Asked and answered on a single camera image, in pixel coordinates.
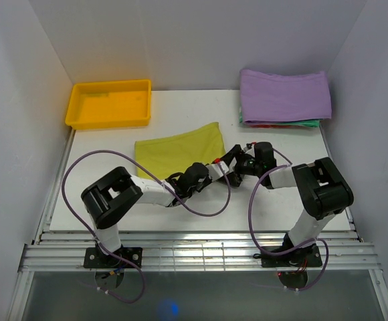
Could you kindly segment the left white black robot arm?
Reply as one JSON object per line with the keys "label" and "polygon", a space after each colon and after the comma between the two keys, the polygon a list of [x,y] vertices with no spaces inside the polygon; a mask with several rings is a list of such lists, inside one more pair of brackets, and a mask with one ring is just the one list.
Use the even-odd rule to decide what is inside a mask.
{"label": "left white black robot arm", "polygon": [[228,173],[228,166],[219,160],[211,165],[193,163],[184,173],[175,173],[164,181],[142,179],[124,167],[104,175],[81,194],[101,247],[99,260],[110,268],[120,263],[122,244],[117,224],[135,204],[176,207]]}

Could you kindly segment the folded green garment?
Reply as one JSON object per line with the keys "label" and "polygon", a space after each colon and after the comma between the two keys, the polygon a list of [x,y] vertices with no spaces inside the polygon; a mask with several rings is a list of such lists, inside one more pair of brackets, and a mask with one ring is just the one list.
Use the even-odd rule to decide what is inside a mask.
{"label": "folded green garment", "polygon": [[271,122],[269,120],[254,120],[254,121],[245,121],[243,116],[243,107],[239,105],[239,123],[247,126],[248,124],[288,124],[293,125],[294,128],[318,128],[320,125],[321,119],[300,119],[291,122]]}

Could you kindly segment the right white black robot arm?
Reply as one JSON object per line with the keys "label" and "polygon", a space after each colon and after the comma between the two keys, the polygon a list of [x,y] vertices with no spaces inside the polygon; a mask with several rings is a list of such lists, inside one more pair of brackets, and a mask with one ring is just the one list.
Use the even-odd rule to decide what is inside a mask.
{"label": "right white black robot arm", "polygon": [[257,177],[256,188],[268,190],[295,188],[303,210],[280,247],[259,246],[257,258],[263,261],[298,265],[316,247],[318,236],[327,224],[354,202],[349,184],[333,161],[320,158],[309,164],[278,165],[280,153],[269,142],[237,144],[221,160],[230,169],[230,185],[239,187],[246,176]]}

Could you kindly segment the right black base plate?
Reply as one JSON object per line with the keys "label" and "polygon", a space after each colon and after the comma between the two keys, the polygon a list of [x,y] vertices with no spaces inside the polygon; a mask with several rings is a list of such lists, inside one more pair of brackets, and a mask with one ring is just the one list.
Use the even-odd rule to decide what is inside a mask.
{"label": "right black base plate", "polygon": [[286,255],[266,256],[260,253],[263,268],[320,268],[322,258],[318,246],[300,248]]}

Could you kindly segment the folded purple trousers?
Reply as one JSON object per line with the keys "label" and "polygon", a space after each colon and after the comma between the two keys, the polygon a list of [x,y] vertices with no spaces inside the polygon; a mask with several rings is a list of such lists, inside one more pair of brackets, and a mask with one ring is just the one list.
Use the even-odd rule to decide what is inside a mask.
{"label": "folded purple trousers", "polygon": [[332,117],[324,71],[297,76],[240,71],[241,119],[245,124],[325,120]]}

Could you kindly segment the yellow plastic tray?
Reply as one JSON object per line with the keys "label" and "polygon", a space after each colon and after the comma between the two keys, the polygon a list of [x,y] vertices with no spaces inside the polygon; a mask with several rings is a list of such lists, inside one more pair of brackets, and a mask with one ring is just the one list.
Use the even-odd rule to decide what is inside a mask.
{"label": "yellow plastic tray", "polygon": [[148,79],[75,84],[65,124],[74,130],[146,126],[151,119],[151,94]]}

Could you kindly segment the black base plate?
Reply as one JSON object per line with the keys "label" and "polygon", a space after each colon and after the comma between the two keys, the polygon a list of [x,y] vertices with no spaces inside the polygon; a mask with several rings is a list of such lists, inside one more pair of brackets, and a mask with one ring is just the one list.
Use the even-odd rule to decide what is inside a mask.
{"label": "black base plate", "polygon": [[[142,252],[143,248],[141,247],[121,247],[114,252],[114,255],[122,257],[140,268],[142,265]],[[83,267],[87,269],[132,268],[130,264],[104,253],[97,246],[86,249]]]}
{"label": "black base plate", "polygon": [[320,268],[322,258],[318,246],[300,248],[286,255],[266,256],[260,253],[263,268]]}

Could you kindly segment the folded red garment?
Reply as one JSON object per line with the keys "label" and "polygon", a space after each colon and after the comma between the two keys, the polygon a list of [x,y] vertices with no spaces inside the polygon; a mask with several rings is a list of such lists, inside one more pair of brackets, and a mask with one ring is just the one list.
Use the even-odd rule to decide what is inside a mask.
{"label": "folded red garment", "polygon": [[248,124],[250,128],[292,128],[293,125],[288,124]]}

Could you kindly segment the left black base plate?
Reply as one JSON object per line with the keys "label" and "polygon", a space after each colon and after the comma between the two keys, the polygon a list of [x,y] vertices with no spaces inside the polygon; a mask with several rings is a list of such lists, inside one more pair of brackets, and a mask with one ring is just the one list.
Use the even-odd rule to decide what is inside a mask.
{"label": "left black base plate", "polygon": [[[140,268],[142,265],[142,252],[143,248],[141,247],[121,247],[114,252],[114,255],[122,257]],[[83,267],[87,269],[132,268],[130,264],[104,253],[97,246],[86,249]]]}

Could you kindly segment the yellow-green trousers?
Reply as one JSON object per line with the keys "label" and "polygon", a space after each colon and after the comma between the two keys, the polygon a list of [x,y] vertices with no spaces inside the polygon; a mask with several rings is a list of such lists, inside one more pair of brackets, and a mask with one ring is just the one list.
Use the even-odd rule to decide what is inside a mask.
{"label": "yellow-green trousers", "polygon": [[183,173],[193,163],[211,163],[226,153],[217,122],[197,130],[134,144],[134,159],[158,179]]}

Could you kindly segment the aluminium rail frame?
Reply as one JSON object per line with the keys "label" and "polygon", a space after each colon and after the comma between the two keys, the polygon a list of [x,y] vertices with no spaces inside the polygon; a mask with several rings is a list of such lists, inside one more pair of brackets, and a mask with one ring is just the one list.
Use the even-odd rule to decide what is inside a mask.
{"label": "aluminium rail frame", "polygon": [[[121,231],[123,243],[143,248],[144,272],[229,272],[257,271],[256,250],[246,231],[210,227],[195,231]],[[366,270],[373,283],[383,316],[388,320],[388,287],[383,266],[374,245],[357,233],[351,212],[346,209],[319,235],[329,251],[328,270]],[[84,252],[92,246],[92,236],[70,217],[61,196],[47,204],[33,244],[25,246],[9,309],[8,320],[21,320],[35,272],[83,271]]]}

